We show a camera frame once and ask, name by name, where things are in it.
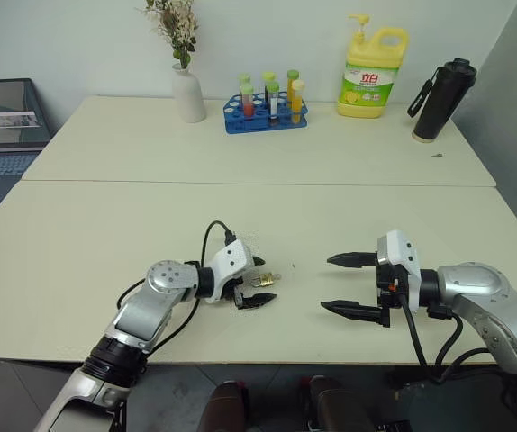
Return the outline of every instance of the test tube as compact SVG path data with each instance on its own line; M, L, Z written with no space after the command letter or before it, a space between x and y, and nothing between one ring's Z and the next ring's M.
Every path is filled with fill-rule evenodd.
M303 90L304 81L296 79L292 84L293 102L291 102L291 111L293 112L293 124L297 124L301 120L300 112L303 110Z
M240 103L245 117L252 117L255 113L255 105L252 102L254 88L251 83L244 83L240 86Z
M250 75L249 74L239 74L239 88L243 84L249 83L250 84ZM242 101L242 93L239 93L240 100Z
M268 99L267 99L267 107L269 111L268 122L270 124L277 124L277 104L278 104L278 90L279 85L277 81L269 81L267 82L267 90L268 90Z
M265 82L265 101L264 101L264 105L267 108L268 108L268 105L267 105L267 99L268 99L267 83L269 83L270 81L274 81L275 79L277 79L277 75L275 75L274 72L263 72L263 74L262 74L262 80Z
M286 72L286 77L288 78L288 83L286 85L286 101L290 104L293 102L293 81L298 79L298 70L289 69Z

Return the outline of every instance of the test tube rack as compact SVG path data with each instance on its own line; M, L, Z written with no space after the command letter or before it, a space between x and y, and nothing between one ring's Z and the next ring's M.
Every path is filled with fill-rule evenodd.
M234 95L223 106L224 127L228 133L279 131L281 129L306 127L304 115L308 113L308 110L304 101L300 112L292 112L291 104L286 100L286 92L280 92L278 94L277 122L273 124L269 121L269 109L264 106L265 94L255 93L252 98L252 102L255 104L255 111L250 117L245 116L242 112L239 94ZM298 123L293 123L293 115L300 115Z

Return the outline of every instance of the robotic arm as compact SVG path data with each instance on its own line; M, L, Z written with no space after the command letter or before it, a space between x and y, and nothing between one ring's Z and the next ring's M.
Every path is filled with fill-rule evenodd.
M326 301L324 308L384 327L390 327L391 308L416 311L422 306L437 319L450 319L456 313L481 336L496 363L514 382L517 396L517 292L500 271L472 262L444 265L436 271L420 269L413 244L398 230L378 240L376 253L339 254L328 262L356 268L375 266L379 307Z
M264 261L253 256L232 233L225 244L226 247L203 268L196 262L160 261L154 264L142 287L119 309L90 356L70 376L35 431L76 430L68 423L73 421L68 419L71 402L84 407L82 416L86 428L96 412L106 413L106 423L110 425L113 415L121 412L170 320L172 308L179 302L196 297L213 303L233 297L239 309L247 309L275 298L275 294L267 292L250 298L242 295L237 286L242 283L241 277Z

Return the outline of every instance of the black thermos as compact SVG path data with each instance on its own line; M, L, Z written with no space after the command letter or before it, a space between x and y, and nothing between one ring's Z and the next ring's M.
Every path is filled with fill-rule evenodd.
M429 95L421 117L414 126L413 136L416 140L432 142L437 138L469 87L475 83L475 75L476 69L462 58L455 58L437 68L433 76L436 76L435 83L432 83L433 78L427 81L407 111L414 117Z

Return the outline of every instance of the yellow bottle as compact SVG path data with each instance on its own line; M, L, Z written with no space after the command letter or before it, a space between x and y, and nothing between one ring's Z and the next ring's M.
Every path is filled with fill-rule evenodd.
M337 110L340 115L373 119L385 109L396 73L403 63L409 34L405 29L384 27L371 40L365 40L363 30L369 21L368 15L350 15L349 18L357 18L360 29L347 53ZM386 38L395 38L396 45L386 44Z

